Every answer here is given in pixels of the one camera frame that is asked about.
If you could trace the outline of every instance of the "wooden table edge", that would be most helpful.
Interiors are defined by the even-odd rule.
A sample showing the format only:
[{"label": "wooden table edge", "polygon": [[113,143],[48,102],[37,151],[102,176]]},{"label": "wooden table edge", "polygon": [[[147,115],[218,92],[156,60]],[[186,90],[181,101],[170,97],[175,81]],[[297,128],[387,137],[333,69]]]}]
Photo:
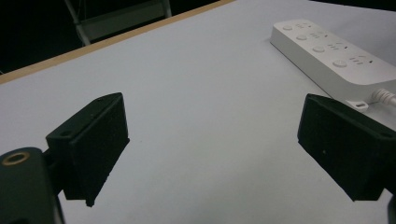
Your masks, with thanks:
[{"label": "wooden table edge", "polygon": [[141,35],[143,33],[146,33],[148,31],[154,30],[156,28],[165,26],[167,24],[170,24],[170,23],[173,23],[173,22],[176,22],[176,21],[181,21],[181,20],[187,19],[188,17],[195,16],[197,14],[203,13],[205,11],[208,11],[208,10],[216,8],[216,7],[221,7],[223,5],[231,3],[233,1],[234,0],[219,0],[218,2],[209,4],[209,5],[206,5],[206,6],[203,6],[203,7],[198,7],[196,9],[191,10],[191,11],[187,11],[187,12],[181,13],[179,15],[176,15],[174,17],[170,17],[170,18],[165,19],[165,20],[154,22],[152,24],[137,28],[135,30],[126,32],[124,34],[110,37],[109,39],[94,43],[94,44],[89,45],[87,47],[84,47],[84,48],[81,48],[81,49],[75,49],[75,50],[69,51],[69,52],[67,52],[65,54],[61,54],[59,56],[56,56],[56,57],[47,59],[45,61],[42,61],[40,63],[34,63],[32,65],[17,69],[15,71],[12,71],[12,72],[9,72],[9,73],[1,75],[0,76],[0,84],[4,84],[4,83],[7,83],[9,81],[15,80],[17,78],[25,77],[25,76],[28,76],[28,75],[33,74],[35,72],[44,70],[44,69],[52,67],[52,66],[55,66],[57,64],[73,60],[73,59],[78,58],[80,56],[83,56],[85,54],[88,54],[88,53],[91,53],[93,51],[105,48],[107,46],[116,44],[118,42],[121,42],[122,40],[131,38],[131,37],[136,36],[136,35]]}]

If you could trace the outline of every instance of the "black bracket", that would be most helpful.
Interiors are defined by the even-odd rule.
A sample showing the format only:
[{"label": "black bracket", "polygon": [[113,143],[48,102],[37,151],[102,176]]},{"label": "black bracket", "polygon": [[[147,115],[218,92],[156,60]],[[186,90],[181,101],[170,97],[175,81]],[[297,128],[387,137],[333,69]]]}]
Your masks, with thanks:
[{"label": "black bracket", "polygon": [[353,200],[396,192],[396,132],[333,99],[308,94],[300,145]]},{"label": "black bracket", "polygon": [[121,93],[98,98],[47,136],[49,149],[0,157],[0,223],[64,223],[57,195],[93,206],[129,143]]}]

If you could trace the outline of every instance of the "power cord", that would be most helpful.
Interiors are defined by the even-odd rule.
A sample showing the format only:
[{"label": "power cord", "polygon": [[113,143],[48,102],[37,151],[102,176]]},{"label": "power cord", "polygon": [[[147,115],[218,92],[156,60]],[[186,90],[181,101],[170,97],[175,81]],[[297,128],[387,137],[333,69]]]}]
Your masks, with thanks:
[{"label": "power cord", "polygon": [[390,91],[379,89],[372,94],[374,102],[381,102],[384,105],[396,106],[396,95]]}]

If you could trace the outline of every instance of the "white power strip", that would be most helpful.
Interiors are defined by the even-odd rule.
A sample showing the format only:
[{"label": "white power strip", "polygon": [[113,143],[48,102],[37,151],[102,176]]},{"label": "white power strip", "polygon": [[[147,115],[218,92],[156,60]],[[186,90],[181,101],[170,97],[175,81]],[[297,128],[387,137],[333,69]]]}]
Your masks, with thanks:
[{"label": "white power strip", "polygon": [[[333,99],[360,112],[381,97],[384,103],[396,101],[387,92],[396,92],[396,67],[312,21],[274,24],[271,43]],[[381,89],[387,91],[375,98],[373,94]]]}]

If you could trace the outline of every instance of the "table surface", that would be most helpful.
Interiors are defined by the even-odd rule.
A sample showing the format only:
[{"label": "table surface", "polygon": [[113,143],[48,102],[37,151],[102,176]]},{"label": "table surface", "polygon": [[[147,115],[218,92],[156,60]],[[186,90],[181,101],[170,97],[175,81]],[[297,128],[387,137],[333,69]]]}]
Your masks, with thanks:
[{"label": "table surface", "polygon": [[[122,92],[131,143],[95,206],[73,223],[387,223],[390,193],[353,203],[297,143],[308,93],[325,95],[269,38],[308,19],[396,65],[396,14],[295,0],[241,0],[0,85],[0,153]],[[367,116],[396,130],[396,110]]]}]

